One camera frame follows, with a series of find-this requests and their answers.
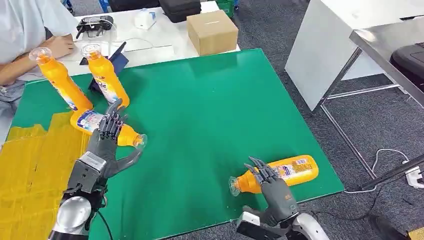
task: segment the orange bottle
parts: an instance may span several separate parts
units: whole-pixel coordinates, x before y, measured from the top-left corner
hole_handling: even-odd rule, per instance
[[[315,160],[309,155],[300,155],[268,163],[273,168],[278,177],[284,179],[288,186],[305,183],[318,176],[318,166]],[[261,193],[261,186],[256,182],[254,175],[248,170],[239,177],[229,178],[229,189],[232,195],[250,192]]]
[[[81,49],[81,52],[87,58],[88,68],[109,104],[122,99],[121,106],[128,107],[130,98],[115,74],[114,65],[102,56],[100,45],[88,44]]]
[[[70,124],[88,134],[93,134],[94,130],[99,128],[100,121],[103,114],[88,109],[80,109],[75,111],[70,117]],[[127,124],[122,126],[118,136],[118,146],[133,146],[137,148],[144,148],[147,143],[146,134],[138,134],[134,129]]]
[[[42,74],[72,110],[93,108],[93,104],[68,75],[66,67],[53,57],[50,49],[37,47],[29,53],[29,59],[37,62]]]

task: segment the bottle cap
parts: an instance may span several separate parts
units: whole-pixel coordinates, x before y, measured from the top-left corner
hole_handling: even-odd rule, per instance
[[[37,47],[29,53],[29,59],[38,64],[46,64],[53,58],[52,51],[47,47]]]
[[[237,180],[236,177],[233,177],[233,176],[229,177],[228,186],[229,186],[229,191],[234,197],[237,197],[237,195],[240,194],[241,190],[239,186],[239,181]]]
[[[88,60],[95,60],[102,56],[102,48],[99,44],[87,44],[81,49],[81,54]]]
[[[138,134],[134,141],[132,142],[132,145],[138,149],[143,150],[147,144],[147,135],[146,134]]]

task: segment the green table surface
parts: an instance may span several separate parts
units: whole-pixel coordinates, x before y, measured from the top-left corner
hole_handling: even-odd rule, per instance
[[[92,77],[72,78],[86,90]],[[311,155],[319,175],[291,187],[299,202],[344,190],[260,49],[126,68],[119,79],[131,100],[127,124],[148,143],[135,166],[108,182],[101,212],[114,239],[163,238],[234,220],[243,205],[266,208],[261,194],[230,194],[228,179],[247,170],[248,156],[273,162]],[[106,109],[103,97],[87,96],[97,111]],[[33,82],[12,125],[47,129],[52,114],[65,111],[49,82]],[[131,151],[119,147],[117,157]],[[90,240],[105,239],[97,217]]]

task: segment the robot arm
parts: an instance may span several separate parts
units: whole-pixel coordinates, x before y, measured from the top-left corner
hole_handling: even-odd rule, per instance
[[[237,221],[237,232],[255,240],[274,240],[284,235],[289,240],[328,240],[315,218],[299,213],[298,204],[286,182],[260,159],[249,159],[257,170],[249,164],[245,166],[260,184],[268,208],[260,212],[244,206]]]
[[[108,178],[138,162],[144,144],[128,157],[118,161],[115,158],[126,118],[121,117],[124,108],[118,109],[121,103],[118,100],[110,105],[90,137],[87,152],[75,161],[48,240],[88,240],[92,220],[107,204]]]

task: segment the jeans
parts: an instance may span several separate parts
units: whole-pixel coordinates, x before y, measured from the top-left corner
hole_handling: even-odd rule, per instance
[[[21,80],[10,85],[0,85],[0,146],[9,133],[24,88],[25,82]]]

